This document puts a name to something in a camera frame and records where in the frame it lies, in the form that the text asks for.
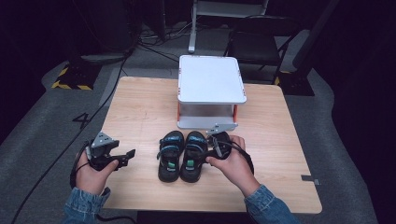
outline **black curtain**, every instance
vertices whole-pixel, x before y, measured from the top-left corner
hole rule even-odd
[[[340,1],[314,67],[334,92],[332,118],[379,223],[396,223],[396,6]]]
[[[41,78],[67,60],[70,46],[81,55],[100,51],[72,1],[0,1],[0,144],[45,92]]]
[[[330,0],[269,0],[266,15],[292,17],[311,30]]]

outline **person's right hand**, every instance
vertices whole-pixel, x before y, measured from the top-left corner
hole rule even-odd
[[[78,161],[78,167],[82,167],[77,172],[76,187],[90,194],[100,195],[105,188],[107,178],[117,168],[119,161],[112,161],[102,171],[96,171],[86,164],[87,162],[88,158],[84,150]]]
[[[245,150],[244,138],[230,135],[230,139]],[[245,197],[254,193],[260,187],[260,183],[250,171],[248,162],[236,149],[231,151],[226,160],[207,157],[206,161],[220,169],[233,184],[241,189]]]

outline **sandal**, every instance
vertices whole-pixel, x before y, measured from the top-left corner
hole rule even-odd
[[[184,136],[180,131],[172,131],[160,140],[160,160],[158,177],[163,182],[174,182],[178,179],[178,160],[184,147]]]
[[[207,152],[207,142],[203,134],[193,131],[186,139],[183,163],[180,168],[180,178],[189,183],[195,183],[201,177],[202,161],[199,155]]]

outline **white stand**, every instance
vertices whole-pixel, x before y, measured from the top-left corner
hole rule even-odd
[[[211,129],[236,123],[247,100],[238,62],[231,57],[183,55],[179,61],[177,126]]]

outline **denim sleeve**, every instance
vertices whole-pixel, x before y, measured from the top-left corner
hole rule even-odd
[[[110,196],[110,189],[105,188],[102,195],[93,195],[78,188],[73,188],[64,205],[63,224],[96,223],[96,215]]]
[[[300,223],[288,206],[264,185],[246,197],[245,204],[248,213],[260,224]]]

